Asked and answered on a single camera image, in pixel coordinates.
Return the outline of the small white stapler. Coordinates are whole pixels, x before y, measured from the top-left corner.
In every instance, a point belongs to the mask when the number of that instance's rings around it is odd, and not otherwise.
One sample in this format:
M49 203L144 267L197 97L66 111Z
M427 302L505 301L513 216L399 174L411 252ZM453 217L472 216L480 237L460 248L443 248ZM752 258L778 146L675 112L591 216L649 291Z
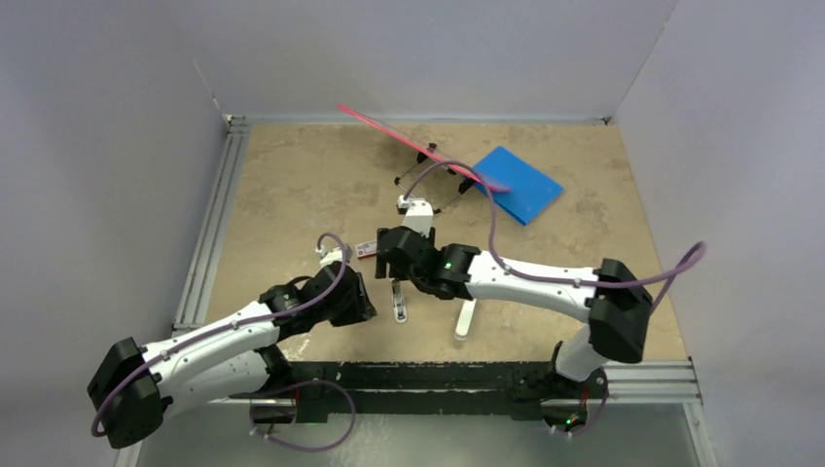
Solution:
M395 320L398 323L405 323L408 319L405 297L402 291L401 282L398 279L391 281L392 305Z

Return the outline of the red white staple box sleeve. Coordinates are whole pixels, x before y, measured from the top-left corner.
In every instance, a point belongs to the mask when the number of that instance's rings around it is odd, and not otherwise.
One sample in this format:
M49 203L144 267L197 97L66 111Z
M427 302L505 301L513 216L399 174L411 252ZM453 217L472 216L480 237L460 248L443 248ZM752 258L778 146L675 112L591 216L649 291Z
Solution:
M377 254L377 241L359 242L354 245L354 251L358 260L374 257Z

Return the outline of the long white stapler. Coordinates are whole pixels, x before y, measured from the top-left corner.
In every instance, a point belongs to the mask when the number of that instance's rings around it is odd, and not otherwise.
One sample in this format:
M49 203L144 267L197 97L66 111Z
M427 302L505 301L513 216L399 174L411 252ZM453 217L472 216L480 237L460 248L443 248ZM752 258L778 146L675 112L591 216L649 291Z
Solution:
M462 303L453 334L457 341L465 341L467 339L472 325L476 304L476 300L465 300Z

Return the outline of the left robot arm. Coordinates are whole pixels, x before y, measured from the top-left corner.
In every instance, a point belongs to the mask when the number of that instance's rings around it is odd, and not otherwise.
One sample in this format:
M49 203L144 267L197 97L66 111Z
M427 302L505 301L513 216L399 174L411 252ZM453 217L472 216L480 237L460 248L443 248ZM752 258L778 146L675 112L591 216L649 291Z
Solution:
M90 432L113 449L132 446L162 423L230 396L276 398L289 388L278 343L327 321L334 327L376 317L361 273L334 261L314 276L274 285L219 321L165 341L113 343L87 387Z

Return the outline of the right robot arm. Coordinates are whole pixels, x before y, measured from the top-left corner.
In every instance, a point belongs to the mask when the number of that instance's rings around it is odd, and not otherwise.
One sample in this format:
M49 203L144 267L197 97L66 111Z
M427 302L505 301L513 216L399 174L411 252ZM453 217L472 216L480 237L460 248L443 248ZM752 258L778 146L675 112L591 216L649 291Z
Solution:
M635 278L620 261L605 259L598 268L520 261L503 267L489 251L459 243L438 248L432 234L402 226L378 229L376 276L408 280L440 300L532 305L581 322L546 371L549 388L560 396L572 394L607 362L640 362L653 310L644 287L619 285Z

